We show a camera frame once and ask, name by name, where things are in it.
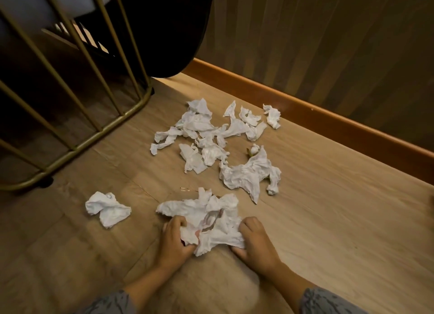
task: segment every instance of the forearm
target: forearm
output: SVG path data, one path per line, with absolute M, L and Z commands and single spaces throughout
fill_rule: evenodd
M 266 277 L 279 291 L 294 313 L 299 312 L 300 300 L 305 290 L 307 288 L 316 288 L 315 284 L 291 271 L 284 263 L 275 267 Z
M 143 310 L 149 298 L 171 277 L 172 273 L 164 268 L 153 267 L 144 276 L 124 288 L 137 313 Z

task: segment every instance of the baseboard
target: baseboard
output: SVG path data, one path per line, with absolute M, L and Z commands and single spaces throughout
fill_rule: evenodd
M 431 151 L 199 59 L 182 72 L 255 106 L 272 105 L 291 122 L 434 185 Z

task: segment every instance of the striped wallpaper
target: striped wallpaper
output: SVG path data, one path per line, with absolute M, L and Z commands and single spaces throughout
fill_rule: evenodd
M 434 0 L 213 0 L 197 57 L 434 151 Z

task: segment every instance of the person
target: person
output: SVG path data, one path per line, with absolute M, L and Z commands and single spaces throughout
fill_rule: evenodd
M 187 221 L 182 216 L 175 216 L 169 223 L 165 223 L 154 266 L 123 290 L 95 300 L 76 314 L 140 313 L 149 298 L 192 256 L 196 249 L 195 245 L 184 246 L 181 242 L 180 228 L 186 225 Z M 269 280 L 294 313 L 366 313 L 347 300 L 291 271 L 280 260 L 258 218 L 245 218 L 239 230 L 244 237 L 246 248 L 231 247 L 231 250 L 253 271 Z

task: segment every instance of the patterned sleeve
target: patterned sleeve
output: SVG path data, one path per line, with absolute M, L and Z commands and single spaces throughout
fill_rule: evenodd
M 300 314 L 367 314 L 349 301 L 322 288 L 307 288 L 300 300 Z
M 103 298 L 96 299 L 90 306 L 75 314 L 135 314 L 135 307 L 129 295 L 119 290 Z

